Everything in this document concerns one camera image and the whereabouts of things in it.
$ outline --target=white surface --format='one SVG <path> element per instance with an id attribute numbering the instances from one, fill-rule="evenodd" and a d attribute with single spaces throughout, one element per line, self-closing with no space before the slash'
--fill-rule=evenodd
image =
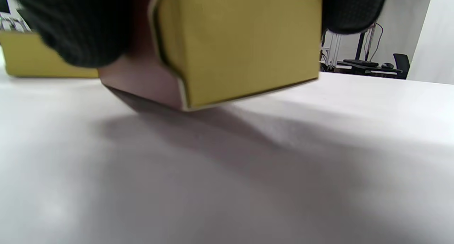
<path id="1" fill-rule="evenodd" d="M 454 84 L 454 0 L 430 0 L 408 79 Z"/>
<path id="2" fill-rule="evenodd" d="M 454 243 L 454 86 L 324 73 L 179 113 L 0 79 L 2 244 Z"/>

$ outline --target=cardboard box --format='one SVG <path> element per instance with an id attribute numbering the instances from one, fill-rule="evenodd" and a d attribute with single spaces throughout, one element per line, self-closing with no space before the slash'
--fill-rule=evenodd
<path id="1" fill-rule="evenodd" d="M 95 68 L 78 68 L 65 63 L 34 32 L 0 31 L 6 72 L 17 77 L 97 78 Z"/>
<path id="2" fill-rule="evenodd" d="M 318 78 L 322 0 L 134 0 L 133 44 L 101 81 L 196 110 Z"/>

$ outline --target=office chair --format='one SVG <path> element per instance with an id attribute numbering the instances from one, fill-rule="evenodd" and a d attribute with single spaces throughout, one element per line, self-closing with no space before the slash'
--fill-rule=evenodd
<path id="1" fill-rule="evenodd" d="M 408 71 L 410 70 L 410 60 L 408 55 L 395 53 L 394 60 L 396 61 L 396 68 L 402 70 L 402 76 L 399 79 L 407 79 Z"/>

